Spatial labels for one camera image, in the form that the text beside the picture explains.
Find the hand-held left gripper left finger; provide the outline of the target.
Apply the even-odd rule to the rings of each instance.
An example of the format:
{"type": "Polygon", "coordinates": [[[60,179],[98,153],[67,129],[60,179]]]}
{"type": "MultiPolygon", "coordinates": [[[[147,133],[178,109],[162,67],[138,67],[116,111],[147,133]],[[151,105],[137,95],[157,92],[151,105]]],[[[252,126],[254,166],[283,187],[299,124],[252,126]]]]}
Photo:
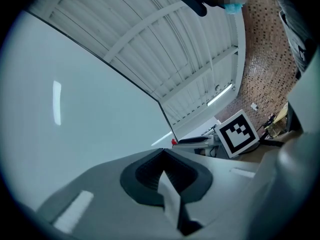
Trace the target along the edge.
{"type": "Polygon", "coordinates": [[[122,171],[151,154],[135,153],[96,165],[54,192],[38,208],[37,215],[52,224],[82,191],[93,194],[70,235],[77,240],[178,240],[181,233],[170,223],[162,207],[135,202],[122,188],[122,171]]]}

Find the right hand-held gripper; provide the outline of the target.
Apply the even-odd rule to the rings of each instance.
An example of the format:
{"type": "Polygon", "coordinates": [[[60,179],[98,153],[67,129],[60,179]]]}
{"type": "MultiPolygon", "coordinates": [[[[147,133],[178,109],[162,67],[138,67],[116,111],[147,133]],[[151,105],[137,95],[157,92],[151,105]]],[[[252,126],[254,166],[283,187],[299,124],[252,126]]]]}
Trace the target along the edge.
{"type": "Polygon", "coordinates": [[[212,158],[233,159],[259,141],[259,136],[249,117],[240,110],[213,128],[212,147],[205,136],[181,139],[173,149],[208,149],[206,155],[212,158]]]}

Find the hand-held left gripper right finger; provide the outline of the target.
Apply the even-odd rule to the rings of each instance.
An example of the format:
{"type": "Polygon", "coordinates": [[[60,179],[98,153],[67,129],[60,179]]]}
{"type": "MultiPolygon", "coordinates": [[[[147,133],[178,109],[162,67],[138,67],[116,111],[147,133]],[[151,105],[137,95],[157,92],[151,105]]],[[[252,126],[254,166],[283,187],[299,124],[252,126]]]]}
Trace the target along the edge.
{"type": "Polygon", "coordinates": [[[275,152],[260,163],[162,152],[166,240],[249,240],[274,177],[275,152]]]}

